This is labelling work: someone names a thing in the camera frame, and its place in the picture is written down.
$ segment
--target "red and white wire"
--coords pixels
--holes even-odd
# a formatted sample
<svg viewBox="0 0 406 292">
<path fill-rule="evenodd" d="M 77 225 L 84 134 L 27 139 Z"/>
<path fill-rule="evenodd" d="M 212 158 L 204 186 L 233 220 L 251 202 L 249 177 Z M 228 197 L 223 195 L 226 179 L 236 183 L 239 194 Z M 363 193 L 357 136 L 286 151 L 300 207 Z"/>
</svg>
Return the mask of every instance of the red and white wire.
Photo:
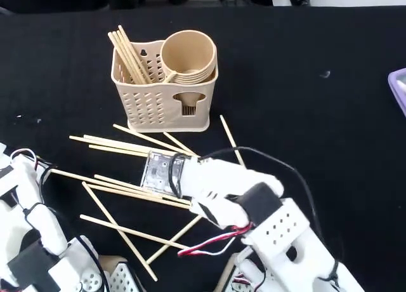
<svg viewBox="0 0 406 292">
<path fill-rule="evenodd" d="M 229 232 L 229 233 L 225 233 L 225 234 L 221 234 L 219 236 L 210 238 L 200 244 L 197 244 L 195 246 L 192 246 L 188 249 L 183 249 L 181 251 L 178 252 L 178 256 L 192 256 L 192 255 L 210 255 L 210 256 L 217 256 L 217 255 L 221 255 L 223 254 L 228 247 L 231 245 L 231 243 L 234 242 L 235 237 L 237 237 L 238 235 L 242 235 L 245 234 L 246 232 L 248 232 L 248 230 L 251 228 L 251 224 L 249 224 L 248 226 L 244 227 L 243 229 L 241 228 L 237 228 L 237 227 L 233 227 L 233 230 L 235 230 L 234 232 Z M 231 238 L 231 240 L 228 242 L 228 244 L 219 252 L 207 252 L 207 251 L 200 251 L 200 248 L 203 248 L 204 246 L 214 243 L 214 242 L 218 242 L 220 240 L 226 240 Z"/>
</svg>

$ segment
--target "bamboo chopstick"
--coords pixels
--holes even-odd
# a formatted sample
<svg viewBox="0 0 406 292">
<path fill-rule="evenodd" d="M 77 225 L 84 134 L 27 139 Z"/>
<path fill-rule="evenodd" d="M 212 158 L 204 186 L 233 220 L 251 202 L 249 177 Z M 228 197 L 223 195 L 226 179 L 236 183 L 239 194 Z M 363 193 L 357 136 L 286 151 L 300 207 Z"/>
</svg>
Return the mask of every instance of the bamboo chopstick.
<svg viewBox="0 0 406 292">
<path fill-rule="evenodd" d="M 79 141 L 79 142 L 83 142 L 83 143 L 94 144 L 94 145 L 99 145 L 99 146 L 109 146 L 112 148 L 125 149 L 125 150 L 130 150 L 130 151 L 135 151 L 135 152 L 144 152 L 146 154 L 150 153 L 151 151 L 157 152 L 160 154 L 165 154 L 167 156 L 173 156 L 175 154 L 174 151 L 170 151 L 170 150 L 157 149 L 157 148 L 152 148 L 152 147 L 142 146 L 142 145 L 137 145 L 137 144 L 132 144 L 132 143 L 114 141 L 114 140 L 109 140 L 107 138 L 99 138 L 97 136 L 91 136 L 91 135 L 84 135 L 83 138 L 81 138 L 79 136 L 70 135 L 69 138 L 71 140 L 75 140 L 75 141 Z"/>
<path fill-rule="evenodd" d="M 94 184 L 102 185 L 104 187 L 110 187 L 111 189 L 117 189 L 117 190 L 129 192 L 129 193 L 132 193 L 132 194 L 138 194 L 140 196 L 147 196 L 147 197 L 154 197 L 154 198 L 157 198 L 157 199 L 162 199 L 162 197 L 160 195 L 157 195 L 156 193 L 154 193 L 154 192 L 152 192 L 151 190 L 148 190 L 148 189 L 143 189 L 143 188 L 140 188 L 138 190 L 130 189 L 128 187 L 123 187 L 123 186 L 116 185 L 116 184 L 113 184 L 113 183 L 107 183 L 107 182 L 99 181 L 99 180 L 96 180 L 96 179 L 88 178 L 86 176 L 77 175 L 75 173 L 69 173 L 67 171 L 62 171 L 62 170 L 55 169 L 55 168 L 51 169 L 51 172 L 56 173 L 57 175 L 66 176 L 68 178 L 72 178 L 72 179 L 76 179 L 76 180 L 80 180 L 80 181 L 86 181 L 88 183 L 94 183 Z"/>
<path fill-rule="evenodd" d="M 97 189 L 97 190 L 101 190 L 103 192 L 110 192 L 112 194 L 123 195 L 123 196 L 146 200 L 146 201 L 152 201 L 152 202 L 161 203 L 161 204 L 165 204 L 165 205 L 169 205 L 169 206 L 174 206 L 176 208 L 190 209 L 190 205 L 187 205 L 187 204 L 172 202 L 172 201 L 158 199 L 158 198 L 154 198 L 154 197 L 142 196 L 142 195 L 138 195 L 138 194 L 133 194 L 131 192 L 123 192 L 121 190 L 111 189 L 109 187 L 104 187 L 104 186 L 100 186 L 100 185 L 89 184 L 89 187 L 91 189 Z"/>
<path fill-rule="evenodd" d="M 136 156 L 136 157 L 148 157 L 148 154 L 146 154 L 144 152 L 137 152 L 137 151 L 126 150 L 126 149 L 117 149 L 117 148 L 112 148 L 112 147 L 107 147 L 107 146 L 89 145 L 89 148 L 102 150 L 102 151 L 115 152 L 116 154 L 128 154 L 130 156 Z"/>
<path fill-rule="evenodd" d="M 230 128 L 228 127 L 228 125 L 226 123 L 226 120 L 224 119 L 224 117 L 222 115 L 220 115 L 220 119 L 221 119 L 221 123 L 223 124 L 224 130 L 226 131 L 228 140 L 231 143 L 231 146 L 232 147 L 237 147 L 237 145 L 235 144 L 234 138 L 233 138 L 233 136 L 231 134 Z M 242 160 L 240 152 L 238 150 L 235 150 L 234 153 L 235 153 L 235 156 L 237 157 L 237 160 L 240 163 L 240 165 L 245 167 L 246 165 L 245 165 L 244 161 Z"/>
<path fill-rule="evenodd" d="M 186 234 L 200 219 L 202 216 L 196 216 L 191 222 L 189 222 L 183 229 L 181 229 L 175 236 L 173 236 L 170 241 L 175 242 L 180 237 Z M 168 245 L 162 246 L 158 251 L 156 251 L 150 258 L 147 259 L 147 264 L 151 264 L 155 259 L 157 259 L 163 252 L 168 249 Z"/>
<path fill-rule="evenodd" d="M 175 137 L 170 135 L 168 132 L 164 132 L 164 136 L 166 136 L 168 139 L 170 139 L 172 142 L 174 142 L 177 146 L 179 146 L 183 150 L 189 151 L 191 154 L 194 154 L 195 156 L 197 156 L 197 154 L 195 154 L 193 151 L 191 151 L 186 145 L 183 145 L 180 141 L 178 141 Z"/>
<path fill-rule="evenodd" d="M 130 51 L 134 56 L 134 59 L 137 61 L 137 64 L 140 66 L 140 69 L 142 71 L 142 73 L 144 73 L 145 76 L 145 80 L 147 81 L 147 84 L 152 84 L 151 78 L 148 76 L 148 72 L 145 69 L 144 65 L 142 64 L 141 60 L 140 60 L 140 55 L 138 54 L 137 50 L 134 48 L 134 46 L 131 44 L 131 41 L 128 39 L 128 36 L 126 34 L 126 32 L 124 31 L 124 29 L 122 28 L 121 25 L 119 25 L 119 31 L 122 34 L 125 42 L 127 45 L 130 46 Z"/>
<path fill-rule="evenodd" d="M 108 36 L 108 38 L 110 38 L 110 40 L 113 43 L 115 49 L 117 50 L 119 56 L 121 57 L 123 64 L 126 66 L 127 71 L 133 78 L 133 82 L 136 83 L 137 75 L 134 73 L 131 64 L 128 62 L 127 56 L 124 54 L 124 50 L 122 49 L 121 44 L 119 43 L 119 41 L 117 41 L 115 39 L 115 37 L 113 36 L 113 34 L 111 32 L 109 32 L 107 34 L 107 36 Z"/>
<path fill-rule="evenodd" d="M 101 209 L 101 211 L 103 212 L 103 214 L 107 217 L 107 219 L 113 223 L 117 225 L 117 222 L 114 220 L 113 216 L 107 211 L 106 207 L 104 207 L 103 203 L 100 202 L 100 200 L 96 197 L 95 193 L 88 187 L 88 185 L 86 184 L 86 182 L 82 182 L 82 185 L 84 187 L 84 189 L 86 189 L 86 191 L 88 192 L 88 194 L 91 196 L 91 198 L 94 200 L 94 202 L 97 204 L 97 206 Z M 127 235 L 123 232 L 121 232 L 120 230 L 118 230 L 118 233 L 120 234 L 120 236 L 124 239 L 124 241 L 126 242 L 126 244 L 130 247 L 131 251 L 133 251 L 133 253 L 135 254 L 135 256 L 139 259 L 139 261 L 141 262 L 141 264 L 144 266 L 145 270 L 147 270 L 147 272 L 151 275 L 152 279 L 154 281 L 158 281 L 157 276 L 155 275 L 155 273 L 153 272 L 153 270 L 151 269 L 151 267 L 147 264 L 147 262 L 145 261 L 144 257 L 141 256 L 141 253 L 136 249 L 136 247 L 134 246 L 134 244 L 129 240 L 129 238 L 127 237 Z"/>
<path fill-rule="evenodd" d="M 140 70 L 140 68 L 138 67 L 135 58 L 130 50 L 130 48 L 132 48 L 133 46 L 128 46 L 128 44 L 125 42 L 121 32 L 117 31 L 117 32 L 113 32 L 113 35 L 117 35 L 118 40 L 120 41 L 123 50 L 126 52 L 127 57 L 129 58 L 130 64 L 132 65 L 133 70 L 135 71 L 135 73 L 138 76 L 139 79 L 139 84 L 146 84 L 147 82 L 145 81 L 142 72 Z"/>
<path fill-rule="evenodd" d="M 156 140 L 156 139 L 154 139 L 154 138 L 151 138 L 150 136 L 143 135 L 142 133 L 139 133 L 139 132 L 136 132 L 136 131 L 127 129 L 127 128 L 122 127 L 122 126 L 120 126 L 120 125 L 114 124 L 113 127 L 114 127 L 114 128 L 117 128 L 117 129 L 119 129 L 119 130 L 121 130 L 121 131 L 124 131 L 124 132 L 126 132 L 126 133 L 129 133 L 130 135 L 137 136 L 137 137 L 139 137 L 139 138 L 142 138 L 142 139 L 147 140 L 147 141 L 149 141 L 149 142 L 152 142 L 152 143 L 155 143 L 155 144 L 157 144 L 157 145 L 163 146 L 163 147 L 165 147 L 165 148 L 171 149 L 171 150 L 173 150 L 173 151 L 181 152 L 182 154 L 186 154 L 186 155 L 188 155 L 188 156 L 194 156 L 194 154 L 191 153 L 191 152 L 189 152 L 189 151 L 185 151 L 185 150 L 183 150 L 183 149 L 177 148 L 176 146 L 173 146 L 173 145 L 164 143 L 164 142 L 162 142 L 162 141 L 159 141 L 159 140 Z"/>
<path fill-rule="evenodd" d="M 133 184 L 130 184 L 130 183 L 126 183 L 126 182 L 123 182 L 123 181 L 119 181 L 119 180 L 107 178 L 106 176 L 95 175 L 95 178 L 96 178 L 96 179 L 99 179 L 99 180 L 102 180 L 102 181 L 109 182 L 109 183 L 114 183 L 114 184 L 118 184 L 118 185 L 121 185 L 121 186 L 124 186 L 124 187 L 128 187 L 128 188 L 130 188 L 130 189 L 144 190 L 144 191 L 146 190 L 146 188 L 144 188 L 144 187 L 140 187 L 140 186 L 136 186 L 136 185 L 133 185 Z M 165 195 L 165 194 L 161 194 L 161 193 L 159 193 L 159 195 L 160 195 L 162 198 L 165 198 L 165 199 L 168 199 L 168 200 L 172 200 L 172 201 L 175 201 L 175 202 L 178 202 L 178 203 L 183 203 L 183 204 L 190 205 L 190 201 L 189 201 L 189 200 L 186 200 L 186 199 L 178 199 L 178 198 L 176 198 L 176 197 L 169 196 L 169 195 Z"/>
<path fill-rule="evenodd" d="M 93 222 L 93 223 L 102 225 L 104 227 L 109 227 L 111 229 L 120 230 L 121 232 L 125 232 L 125 233 L 131 234 L 131 235 L 135 235 L 135 236 L 138 236 L 138 237 L 142 237 L 142 238 L 145 238 L 145 239 L 149 239 L 149 240 L 152 240 L 152 241 L 163 243 L 163 244 L 165 244 L 167 246 L 173 246 L 174 248 L 178 248 L 178 249 L 188 249 L 189 248 L 187 246 L 184 246 L 184 245 L 176 243 L 176 242 L 172 242 L 172 241 L 169 241 L 169 240 L 166 240 L 166 239 L 163 239 L 163 238 L 155 237 L 155 236 L 150 235 L 150 234 L 146 234 L 146 233 L 143 233 L 143 232 L 139 232 L 137 230 L 129 229 L 127 227 L 122 227 L 120 225 L 116 225 L 116 224 L 113 224 L 113 223 L 110 223 L 110 222 L 107 222 L 107 221 L 103 221 L 103 220 L 100 220 L 100 219 L 97 219 L 97 218 L 93 218 L 93 217 L 90 217 L 90 216 L 80 215 L 79 217 L 80 217 L 80 219 L 83 219 L 83 220 L 86 220 L 86 221 L 89 221 L 89 222 Z"/>
</svg>

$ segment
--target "utensil holder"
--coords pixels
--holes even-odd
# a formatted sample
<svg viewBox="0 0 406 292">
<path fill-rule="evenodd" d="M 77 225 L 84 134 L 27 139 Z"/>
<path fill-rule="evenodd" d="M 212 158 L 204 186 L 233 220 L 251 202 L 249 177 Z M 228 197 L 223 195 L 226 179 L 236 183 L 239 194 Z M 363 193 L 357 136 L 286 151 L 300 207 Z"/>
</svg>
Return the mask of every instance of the utensil holder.
<svg viewBox="0 0 406 292">
<path fill-rule="evenodd" d="M 113 50 L 111 78 L 119 92 L 128 117 L 128 128 L 137 132 L 187 132 L 204 131 L 209 127 L 209 112 L 214 85 L 218 77 L 216 68 L 209 78 L 200 84 L 162 83 L 160 48 L 163 40 L 150 43 L 132 43 L 147 67 L 152 84 L 131 84 L 131 76 L 116 49 Z M 183 105 L 179 93 L 200 93 L 196 107 Z"/>
</svg>

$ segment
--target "cup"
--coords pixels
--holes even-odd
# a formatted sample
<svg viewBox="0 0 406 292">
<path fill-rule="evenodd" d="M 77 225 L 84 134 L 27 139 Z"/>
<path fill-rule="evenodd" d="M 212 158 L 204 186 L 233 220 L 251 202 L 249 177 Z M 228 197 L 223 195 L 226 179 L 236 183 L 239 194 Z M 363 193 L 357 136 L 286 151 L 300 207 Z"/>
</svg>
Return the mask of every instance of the cup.
<svg viewBox="0 0 406 292">
<path fill-rule="evenodd" d="M 172 82 L 198 84 L 207 79 L 217 62 L 213 40 L 197 30 L 183 30 L 170 35 L 160 49 L 165 75 L 176 72 Z"/>
</svg>

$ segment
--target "black tablecloth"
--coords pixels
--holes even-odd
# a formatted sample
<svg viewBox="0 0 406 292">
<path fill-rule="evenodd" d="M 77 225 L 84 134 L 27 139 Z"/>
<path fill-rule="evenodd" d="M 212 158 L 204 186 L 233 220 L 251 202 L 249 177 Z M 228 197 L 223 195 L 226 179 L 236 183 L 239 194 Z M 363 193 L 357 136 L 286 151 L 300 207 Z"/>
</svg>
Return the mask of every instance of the black tablecloth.
<svg viewBox="0 0 406 292">
<path fill-rule="evenodd" d="M 329 249 L 367 291 L 403 291 L 406 119 L 387 76 L 406 66 L 405 19 L 406 8 L 171 8 L 2 17 L 0 141 L 30 147 L 60 169 L 139 183 L 142 158 L 90 150 L 68 139 L 89 134 L 148 144 L 112 127 L 125 125 L 126 116 L 110 79 L 107 32 L 122 24 L 132 40 L 153 41 L 177 30 L 201 30 L 218 47 L 211 125 L 203 133 L 176 136 L 199 154 L 229 147 L 218 118 L 223 114 L 239 145 L 302 172 Z M 243 157 L 248 167 L 279 177 L 285 195 L 310 217 L 293 175 L 249 153 Z M 119 224 L 164 238 L 194 217 L 97 194 Z M 150 291 L 213 290 L 229 254 L 242 249 L 236 242 L 223 256 L 182 259 L 169 249 L 151 264 L 159 278 L 154 283 L 117 232 L 78 220 L 80 213 L 105 219 L 80 182 L 54 175 L 44 196 L 99 253 L 128 258 Z M 219 233 L 201 221 L 180 242 L 193 245 Z M 160 247 L 131 239 L 146 258 Z"/>
</svg>

